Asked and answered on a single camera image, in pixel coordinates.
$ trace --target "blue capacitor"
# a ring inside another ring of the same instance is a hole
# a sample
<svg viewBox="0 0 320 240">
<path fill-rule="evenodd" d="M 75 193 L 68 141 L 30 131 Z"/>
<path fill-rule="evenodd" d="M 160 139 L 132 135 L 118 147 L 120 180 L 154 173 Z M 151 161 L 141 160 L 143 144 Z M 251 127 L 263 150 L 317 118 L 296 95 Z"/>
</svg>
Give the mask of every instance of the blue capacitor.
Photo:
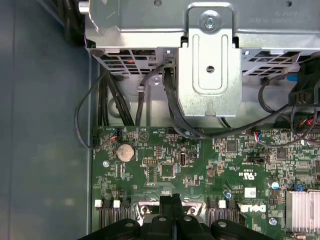
<svg viewBox="0 0 320 240">
<path fill-rule="evenodd" d="M 294 184 L 294 190 L 297 192 L 303 192 L 304 191 L 304 187 L 301 184 Z"/>
<path fill-rule="evenodd" d="M 231 199 L 231 197 L 232 197 L 232 193 L 231 193 L 229 190 L 227 190 L 227 189 L 225 189 L 225 190 L 223 191 L 223 195 L 224 195 L 224 197 L 225 197 L 226 199 Z"/>
</svg>

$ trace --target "integrated circuit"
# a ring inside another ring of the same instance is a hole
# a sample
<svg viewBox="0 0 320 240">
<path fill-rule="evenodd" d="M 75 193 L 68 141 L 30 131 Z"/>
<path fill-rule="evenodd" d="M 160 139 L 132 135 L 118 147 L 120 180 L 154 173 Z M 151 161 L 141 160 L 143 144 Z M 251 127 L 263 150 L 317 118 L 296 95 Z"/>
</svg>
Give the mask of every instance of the integrated circuit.
<svg viewBox="0 0 320 240">
<path fill-rule="evenodd" d="M 161 178 L 173 178 L 175 176 L 175 166 L 173 164 L 160 165 Z"/>
<path fill-rule="evenodd" d="M 237 152 L 237 142 L 230 140 L 226 142 L 226 151 L 228 153 L 236 153 Z"/>
<path fill-rule="evenodd" d="M 286 160 L 288 158 L 288 150 L 286 148 L 277 148 L 276 158 L 279 160 Z"/>
</svg>

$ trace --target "mounting hole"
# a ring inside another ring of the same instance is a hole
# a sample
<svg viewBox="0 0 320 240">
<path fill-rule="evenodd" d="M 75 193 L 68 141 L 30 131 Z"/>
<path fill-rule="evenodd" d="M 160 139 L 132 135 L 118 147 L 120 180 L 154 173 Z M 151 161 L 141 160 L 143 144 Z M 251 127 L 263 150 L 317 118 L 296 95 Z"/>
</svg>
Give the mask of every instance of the mounting hole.
<svg viewBox="0 0 320 240">
<path fill-rule="evenodd" d="M 156 6 L 156 7 L 160 7 L 162 5 L 162 1 L 161 0 L 155 0 L 153 2 L 153 4 Z"/>
<path fill-rule="evenodd" d="M 127 228 L 131 228 L 134 226 L 134 224 L 132 222 L 128 222 L 126 225 L 125 225 Z"/>
<path fill-rule="evenodd" d="M 209 74 L 212 74 L 215 71 L 215 68 L 213 66 L 207 66 L 206 67 L 206 72 Z"/>
<path fill-rule="evenodd" d="M 192 220 L 192 218 L 190 216 L 185 216 L 183 218 L 183 220 L 187 221 L 187 222 L 190 222 Z"/>
<path fill-rule="evenodd" d="M 225 228 L 226 226 L 228 226 L 224 221 L 219 221 L 218 226 L 220 226 L 221 228 Z"/>
</svg>

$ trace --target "chip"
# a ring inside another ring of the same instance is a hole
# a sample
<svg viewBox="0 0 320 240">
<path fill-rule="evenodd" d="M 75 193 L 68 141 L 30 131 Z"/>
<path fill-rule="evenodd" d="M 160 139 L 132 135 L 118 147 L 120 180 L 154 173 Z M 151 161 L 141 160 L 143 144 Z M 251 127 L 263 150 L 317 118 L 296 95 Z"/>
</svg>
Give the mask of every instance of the chip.
<svg viewBox="0 0 320 240">
<path fill-rule="evenodd" d="M 215 176 L 215 170 L 213 170 L 213 169 L 208 169 L 208 176 L 209 176 L 210 178 L 214 177 L 214 176 Z"/>
<path fill-rule="evenodd" d="M 162 178 L 172 178 L 175 176 L 174 172 L 175 166 L 172 164 L 162 164 L 161 165 L 161 177 Z"/>
<path fill-rule="evenodd" d="M 215 184 L 215 179 L 213 177 L 209 177 L 208 184 Z"/>
<path fill-rule="evenodd" d="M 287 159 L 288 150 L 286 148 L 278 148 L 276 150 L 276 158 L 277 159 Z"/>
<path fill-rule="evenodd" d="M 227 141 L 226 142 L 226 151 L 235 153 L 237 151 L 237 142 L 236 141 Z"/>
</svg>

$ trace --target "white label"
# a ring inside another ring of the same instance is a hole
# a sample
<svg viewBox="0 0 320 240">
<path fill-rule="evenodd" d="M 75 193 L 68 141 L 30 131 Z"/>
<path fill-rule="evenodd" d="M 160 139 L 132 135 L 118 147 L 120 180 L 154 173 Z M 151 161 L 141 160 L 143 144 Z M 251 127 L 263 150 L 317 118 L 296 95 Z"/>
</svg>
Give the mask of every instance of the white label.
<svg viewBox="0 0 320 240">
<path fill-rule="evenodd" d="M 255 187 L 245 187 L 244 197 L 249 199 L 255 199 L 257 195 L 257 190 Z"/>
<path fill-rule="evenodd" d="M 244 172 L 243 177 L 245 180 L 255 180 L 255 176 L 252 172 Z"/>
<path fill-rule="evenodd" d="M 239 172 L 239 177 L 243 177 L 244 180 L 255 180 L 256 176 L 255 172 Z"/>
<path fill-rule="evenodd" d="M 94 206 L 96 207 L 96 208 L 101 208 L 102 207 L 102 200 L 101 199 L 95 199 L 94 200 Z"/>
<path fill-rule="evenodd" d="M 220 209 L 225 209 L 227 207 L 226 200 L 219 200 L 218 205 Z"/>
<path fill-rule="evenodd" d="M 267 210 L 266 205 L 241 205 L 240 211 L 242 213 L 248 213 L 248 212 L 262 212 L 265 213 Z"/>
<path fill-rule="evenodd" d="M 115 209 L 120 208 L 120 200 L 114 200 L 114 201 L 113 201 L 113 207 L 114 207 Z"/>
</svg>

